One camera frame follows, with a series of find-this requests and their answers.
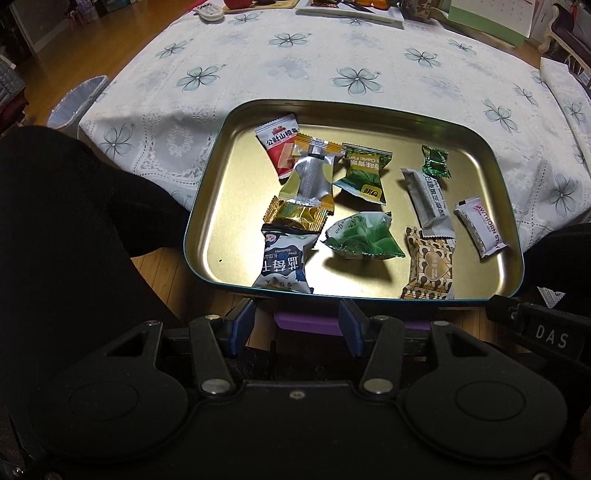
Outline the gold yellow candy packet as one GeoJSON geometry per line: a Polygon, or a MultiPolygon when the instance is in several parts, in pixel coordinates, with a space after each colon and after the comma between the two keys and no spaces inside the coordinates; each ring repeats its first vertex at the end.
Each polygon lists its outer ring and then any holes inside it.
{"type": "Polygon", "coordinates": [[[263,215],[263,222],[318,233],[322,231],[328,217],[329,210],[325,208],[290,203],[274,196],[263,215]]]}

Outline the brown heart snack packet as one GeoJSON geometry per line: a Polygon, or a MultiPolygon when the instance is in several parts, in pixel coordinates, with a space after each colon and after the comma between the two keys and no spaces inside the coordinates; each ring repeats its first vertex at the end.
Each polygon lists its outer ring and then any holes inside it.
{"type": "Polygon", "coordinates": [[[406,300],[452,300],[454,241],[425,238],[417,227],[406,229],[410,274],[402,290],[406,300]]]}

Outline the long grey snack bar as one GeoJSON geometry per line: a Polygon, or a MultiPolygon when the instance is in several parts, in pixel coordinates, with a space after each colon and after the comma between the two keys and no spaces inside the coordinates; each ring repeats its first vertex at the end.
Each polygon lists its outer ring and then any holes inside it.
{"type": "Polygon", "coordinates": [[[402,168],[424,238],[455,240],[450,212],[438,181],[422,171],[402,168]]]}

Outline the blue white snack packet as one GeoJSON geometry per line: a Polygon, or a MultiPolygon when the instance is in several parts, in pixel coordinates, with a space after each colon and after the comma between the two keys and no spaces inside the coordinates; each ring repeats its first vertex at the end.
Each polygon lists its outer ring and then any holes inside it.
{"type": "Polygon", "coordinates": [[[263,224],[263,263],[253,287],[311,294],[305,275],[308,252],[318,234],[263,224]]]}

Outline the red white hawthorn packet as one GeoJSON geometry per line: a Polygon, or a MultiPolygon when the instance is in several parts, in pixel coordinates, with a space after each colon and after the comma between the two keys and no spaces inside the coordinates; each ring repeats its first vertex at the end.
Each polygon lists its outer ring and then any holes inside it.
{"type": "Polygon", "coordinates": [[[288,114],[254,129],[257,140],[263,145],[277,177],[287,178],[294,167],[294,146],[300,131],[294,114],[288,114]]]}

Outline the white hawthorn strip packet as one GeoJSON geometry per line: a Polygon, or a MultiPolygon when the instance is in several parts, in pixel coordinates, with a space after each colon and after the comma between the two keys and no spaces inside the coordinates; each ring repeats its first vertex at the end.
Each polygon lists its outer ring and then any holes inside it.
{"type": "Polygon", "coordinates": [[[466,227],[482,259],[506,247],[480,197],[460,201],[454,211],[466,227]]]}

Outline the white floral tablecloth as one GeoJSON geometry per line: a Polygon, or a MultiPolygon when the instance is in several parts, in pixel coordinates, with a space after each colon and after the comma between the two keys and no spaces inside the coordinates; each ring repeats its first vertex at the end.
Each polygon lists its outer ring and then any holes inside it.
{"type": "Polygon", "coordinates": [[[224,118],[253,99],[352,102],[467,126],[492,147],[523,249],[590,217],[590,101],[538,67],[436,24],[401,29],[270,10],[172,22],[99,95],[81,130],[190,207],[224,118]]]}

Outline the silver yellow foil packet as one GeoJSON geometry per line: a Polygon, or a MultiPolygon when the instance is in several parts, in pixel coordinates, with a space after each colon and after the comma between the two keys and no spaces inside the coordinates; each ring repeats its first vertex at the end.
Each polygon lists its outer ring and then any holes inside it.
{"type": "Polygon", "coordinates": [[[345,154],[342,144],[304,133],[294,139],[294,167],[280,189],[280,200],[335,212],[332,195],[335,162],[345,154]]]}

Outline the small green foil candy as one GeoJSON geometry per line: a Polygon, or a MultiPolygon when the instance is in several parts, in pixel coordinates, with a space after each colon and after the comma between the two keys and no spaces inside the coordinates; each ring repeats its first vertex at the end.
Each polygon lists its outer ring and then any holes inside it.
{"type": "Polygon", "coordinates": [[[450,179],[452,177],[448,167],[449,152],[444,149],[423,145],[424,165],[422,171],[434,178],[450,179]]]}

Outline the white rectangular plate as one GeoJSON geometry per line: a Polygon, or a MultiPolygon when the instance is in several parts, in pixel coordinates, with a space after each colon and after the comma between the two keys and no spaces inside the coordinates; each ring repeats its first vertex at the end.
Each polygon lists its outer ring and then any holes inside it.
{"type": "Polygon", "coordinates": [[[385,2],[386,9],[380,9],[374,2],[367,1],[300,1],[295,12],[301,15],[335,17],[404,28],[405,18],[401,10],[385,2]]]}

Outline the green garlic pea packet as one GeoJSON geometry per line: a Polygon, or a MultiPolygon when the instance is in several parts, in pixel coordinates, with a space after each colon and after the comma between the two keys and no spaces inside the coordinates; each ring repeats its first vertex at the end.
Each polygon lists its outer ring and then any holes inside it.
{"type": "Polygon", "coordinates": [[[344,177],[335,180],[334,185],[367,202],[386,204],[381,172],[391,162],[393,154],[349,143],[342,144],[342,149],[346,173],[344,177]]]}

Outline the yellow cutting board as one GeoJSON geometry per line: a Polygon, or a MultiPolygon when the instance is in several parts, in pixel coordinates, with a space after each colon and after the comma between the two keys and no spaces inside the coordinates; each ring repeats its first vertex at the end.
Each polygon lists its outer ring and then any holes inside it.
{"type": "Polygon", "coordinates": [[[252,5],[249,8],[239,9],[239,10],[229,10],[223,3],[222,10],[224,13],[244,13],[249,11],[256,11],[256,10],[270,10],[270,9],[293,9],[298,4],[298,0],[262,0],[256,1],[252,0],[252,5]]]}

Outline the patterned paper box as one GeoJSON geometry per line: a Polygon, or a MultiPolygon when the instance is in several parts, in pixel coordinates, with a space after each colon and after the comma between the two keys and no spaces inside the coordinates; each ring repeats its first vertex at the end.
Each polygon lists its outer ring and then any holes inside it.
{"type": "Polygon", "coordinates": [[[402,0],[401,10],[406,17],[426,21],[432,16],[432,10],[439,6],[439,0],[402,0]]]}

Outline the green white leaf packet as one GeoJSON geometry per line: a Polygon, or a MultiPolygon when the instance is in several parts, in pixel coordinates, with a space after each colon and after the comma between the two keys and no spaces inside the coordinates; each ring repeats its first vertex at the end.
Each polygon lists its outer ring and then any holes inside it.
{"type": "Polygon", "coordinates": [[[404,251],[390,231],[391,224],[390,212],[359,212],[329,227],[322,243],[352,260],[404,258],[404,251]]]}

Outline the red apple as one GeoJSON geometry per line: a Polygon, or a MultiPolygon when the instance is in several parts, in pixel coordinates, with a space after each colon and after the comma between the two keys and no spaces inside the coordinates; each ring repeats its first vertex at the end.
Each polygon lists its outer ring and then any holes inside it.
{"type": "Polygon", "coordinates": [[[249,8],[252,0],[223,0],[223,3],[229,10],[239,10],[249,8]]]}

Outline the white remote control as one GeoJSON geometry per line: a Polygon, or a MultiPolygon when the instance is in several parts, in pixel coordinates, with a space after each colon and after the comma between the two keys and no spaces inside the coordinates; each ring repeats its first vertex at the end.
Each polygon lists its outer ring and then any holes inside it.
{"type": "Polygon", "coordinates": [[[193,14],[198,16],[202,21],[206,23],[221,22],[224,17],[224,11],[216,4],[211,2],[204,2],[193,9],[193,14]]]}

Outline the desk calendar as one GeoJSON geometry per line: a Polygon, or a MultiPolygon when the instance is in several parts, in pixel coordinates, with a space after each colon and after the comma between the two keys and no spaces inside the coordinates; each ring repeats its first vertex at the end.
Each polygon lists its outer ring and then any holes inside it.
{"type": "Polygon", "coordinates": [[[448,19],[521,46],[531,33],[534,10],[535,1],[453,0],[448,19]]]}

